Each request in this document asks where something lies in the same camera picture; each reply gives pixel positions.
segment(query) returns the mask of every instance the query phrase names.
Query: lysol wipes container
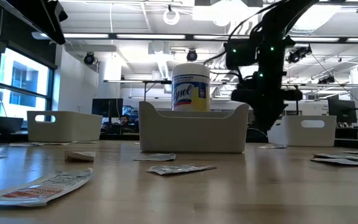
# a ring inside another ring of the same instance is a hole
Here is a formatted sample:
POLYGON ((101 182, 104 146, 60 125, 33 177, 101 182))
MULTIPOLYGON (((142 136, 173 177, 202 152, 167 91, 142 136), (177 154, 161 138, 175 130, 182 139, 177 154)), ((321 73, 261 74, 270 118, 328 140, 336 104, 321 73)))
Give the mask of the lysol wipes container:
POLYGON ((209 111, 209 68, 196 63, 173 68, 172 110, 209 111))

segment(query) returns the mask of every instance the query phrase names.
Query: camera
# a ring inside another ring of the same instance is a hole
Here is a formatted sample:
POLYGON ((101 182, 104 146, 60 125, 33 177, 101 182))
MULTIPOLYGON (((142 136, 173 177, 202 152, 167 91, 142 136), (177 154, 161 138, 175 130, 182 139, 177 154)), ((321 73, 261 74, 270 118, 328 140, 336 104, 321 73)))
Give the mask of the camera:
POLYGON ((189 52, 187 53, 187 61, 188 62, 194 62, 195 60, 197 60, 197 53, 195 49, 190 49, 189 52))
POLYGON ((95 63, 94 52, 87 52, 84 58, 84 63, 87 65, 93 65, 95 63))

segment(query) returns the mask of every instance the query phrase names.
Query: person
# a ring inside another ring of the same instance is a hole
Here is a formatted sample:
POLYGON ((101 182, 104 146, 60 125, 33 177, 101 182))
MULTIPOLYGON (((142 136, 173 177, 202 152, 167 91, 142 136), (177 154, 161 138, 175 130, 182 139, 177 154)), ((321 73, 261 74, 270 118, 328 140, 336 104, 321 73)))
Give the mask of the person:
POLYGON ((123 116, 121 116, 120 125, 127 126, 128 124, 129 124, 129 116, 124 114, 123 116))

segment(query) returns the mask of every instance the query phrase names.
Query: table surface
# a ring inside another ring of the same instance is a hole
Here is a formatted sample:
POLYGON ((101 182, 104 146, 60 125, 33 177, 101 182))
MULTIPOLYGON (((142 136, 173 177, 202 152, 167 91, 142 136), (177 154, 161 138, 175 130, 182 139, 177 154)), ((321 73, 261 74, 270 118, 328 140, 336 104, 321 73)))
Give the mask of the table surface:
POLYGON ((349 149, 289 147, 244 154, 178 154, 174 162, 139 162, 132 141, 67 146, 0 146, 0 190, 55 170, 93 168, 93 177, 46 207, 0 207, 0 223, 358 223, 358 167, 311 162, 314 153, 349 149), (64 161, 63 150, 96 151, 94 163, 64 161), (216 166, 169 177, 150 166, 216 166))

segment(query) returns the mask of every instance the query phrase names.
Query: black wire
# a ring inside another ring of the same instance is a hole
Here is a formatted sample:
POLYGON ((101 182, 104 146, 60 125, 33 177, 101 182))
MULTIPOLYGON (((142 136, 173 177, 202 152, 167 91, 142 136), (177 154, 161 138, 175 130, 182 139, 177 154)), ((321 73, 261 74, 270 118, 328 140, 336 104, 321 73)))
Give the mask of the black wire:
POLYGON ((237 74, 237 73, 234 73, 234 72, 227 72, 227 73, 210 72, 210 73, 215 74, 215 75, 235 75, 240 80, 242 80, 241 74, 237 74))
MULTIPOLYGON (((326 68, 324 67, 324 65, 321 64, 321 62, 320 62, 313 54, 311 54, 311 55, 314 57, 314 59, 316 59, 316 61, 317 61, 317 62, 320 64, 320 66, 325 70, 325 72, 329 74, 328 70, 326 70, 326 68)), ((350 94, 355 100, 358 101, 358 99, 357 99, 349 90, 347 90, 345 87, 343 87, 335 78, 334 78, 334 80, 335 80, 335 82, 337 82, 344 90, 346 90, 346 91, 348 92, 348 94, 350 94)))
MULTIPOLYGON (((234 30, 230 33, 229 37, 227 38, 227 41, 231 40, 231 37, 234 35, 234 33, 236 32, 236 30, 238 30, 238 28, 239 28, 240 26, 242 26, 245 22, 247 22, 250 18, 252 18, 252 17, 254 17, 254 16, 258 15, 258 14, 261 14, 262 12, 267 11, 267 10, 269 10, 269 9, 271 9, 271 8, 273 8, 273 7, 275 7, 275 6, 277 6, 278 4, 284 3, 284 2, 286 2, 286 1, 288 1, 288 0, 282 0, 282 1, 279 1, 279 2, 276 2, 276 3, 273 3, 273 4, 271 4, 271 5, 267 6, 267 7, 265 7, 265 8, 263 8, 263 9, 259 10, 258 12, 256 12, 254 15, 248 17, 247 19, 241 21, 241 22, 236 26, 236 28, 234 28, 234 30)), ((217 56, 214 56, 214 57, 211 57, 211 58, 205 60, 205 61, 204 61, 204 65, 207 64, 208 62, 214 60, 214 59, 217 59, 218 57, 224 55, 225 53, 226 53, 226 51, 223 51, 222 53, 218 54, 217 56)))
MULTIPOLYGON (((316 59, 316 61, 321 65, 321 67, 326 71, 326 73, 329 73, 329 72, 326 70, 326 68, 321 64, 321 62, 320 62, 313 54, 311 54, 311 55, 314 57, 314 59, 316 59)), ((347 89, 346 89, 345 87, 343 87, 341 84, 340 84, 340 86, 341 86, 344 90, 346 90, 349 95, 351 95, 355 100, 358 101, 358 99, 357 99, 349 90, 347 90, 347 89)))
POLYGON ((267 6, 267 7, 265 7, 265 8, 263 8, 263 9, 259 10, 259 11, 256 12, 254 15, 248 17, 246 20, 241 21, 241 22, 236 26, 236 28, 234 28, 234 30, 231 32, 231 34, 229 35, 228 40, 230 40, 231 37, 232 37, 232 36, 234 35, 234 33, 236 32, 236 30, 238 30, 238 28, 240 28, 240 26, 242 26, 242 25, 243 25, 245 22, 247 22, 250 18, 252 18, 252 17, 254 17, 254 16, 258 15, 258 14, 261 14, 262 12, 267 11, 267 10, 269 10, 269 9, 271 9, 271 8, 273 8, 273 7, 275 7, 275 6, 277 6, 278 4, 282 4, 282 3, 286 2, 286 1, 288 1, 288 0, 282 0, 282 1, 279 1, 279 2, 276 2, 276 3, 273 3, 273 4, 271 4, 271 5, 267 6))
POLYGON ((210 62, 210 61, 212 61, 212 60, 214 60, 214 59, 217 59, 218 57, 224 55, 225 53, 226 53, 226 51, 224 51, 224 52, 222 52, 222 53, 220 53, 220 54, 218 54, 218 55, 216 55, 216 56, 214 56, 214 57, 211 57, 211 58, 205 60, 203 64, 205 65, 205 64, 207 64, 208 62, 210 62))

